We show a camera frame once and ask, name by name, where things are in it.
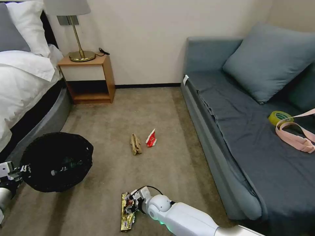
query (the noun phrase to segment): gold lamp base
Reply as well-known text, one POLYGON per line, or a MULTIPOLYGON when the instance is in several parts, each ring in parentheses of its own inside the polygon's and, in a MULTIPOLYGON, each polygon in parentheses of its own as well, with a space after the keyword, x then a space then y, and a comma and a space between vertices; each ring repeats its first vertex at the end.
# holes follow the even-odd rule
POLYGON ((85 61, 91 61, 95 59, 96 55, 94 52, 91 51, 77 51, 77 52, 71 52, 69 54, 70 60, 73 62, 85 62, 85 61))

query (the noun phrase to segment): baseboard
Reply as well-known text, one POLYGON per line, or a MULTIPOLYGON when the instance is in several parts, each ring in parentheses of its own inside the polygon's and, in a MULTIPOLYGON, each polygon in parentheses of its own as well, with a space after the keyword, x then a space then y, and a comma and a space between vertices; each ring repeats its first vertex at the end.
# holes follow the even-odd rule
POLYGON ((169 83, 169 84, 139 84, 139 85, 115 85, 115 87, 116 87, 117 89, 180 87, 180 83, 169 83))

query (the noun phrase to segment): sofa cushion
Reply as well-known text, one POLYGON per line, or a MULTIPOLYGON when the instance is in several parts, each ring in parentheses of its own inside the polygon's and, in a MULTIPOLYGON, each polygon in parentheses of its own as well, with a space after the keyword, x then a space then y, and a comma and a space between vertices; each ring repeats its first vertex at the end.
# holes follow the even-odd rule
POLYGON ((310 65, 290 84, 287 98, 290 103, 306 112, 315 108, 315 65, 310 65))
MULTIPOLYGON (((315 221, 315 154, 283 142, 268 120, 275 110, 291 115, 300 111, 280 99, 259 105, 233 79, 219 72, 189 73, 188 81, 215 118, 231 155, 262 205, 266 205, 263 215, 268 214, 272 231, 268 235, 301 235, 311 228, 315 221)), ((315 131, 313 117, 295 121, 315 131)), ((290 132, 301 135, 295 129, 290 132)))
POLYGON ((265 103, 314 60, 315 33, 258 23, 223 70, 256 101, 265 103))

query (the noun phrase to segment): sofa armrest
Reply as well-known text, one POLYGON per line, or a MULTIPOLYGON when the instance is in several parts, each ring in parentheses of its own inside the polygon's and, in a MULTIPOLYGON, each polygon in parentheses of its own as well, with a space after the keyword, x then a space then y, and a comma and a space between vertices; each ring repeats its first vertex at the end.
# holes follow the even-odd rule
POLYGON ((221 69, 241 42, 242 39, 233 38, 189 37, 187 39, 184 74, 221 69))

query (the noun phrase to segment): red snack wrapper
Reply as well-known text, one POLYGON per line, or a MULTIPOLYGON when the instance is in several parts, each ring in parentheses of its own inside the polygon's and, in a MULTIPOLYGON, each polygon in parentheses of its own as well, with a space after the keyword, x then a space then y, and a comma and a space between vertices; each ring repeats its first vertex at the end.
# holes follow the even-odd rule
POLYGON ((155 129, 150 133, 145 143, 147 144, 147 147, 150 148, 152 146, 155 146, 157 142, 157 139, 155 138, 155 129))

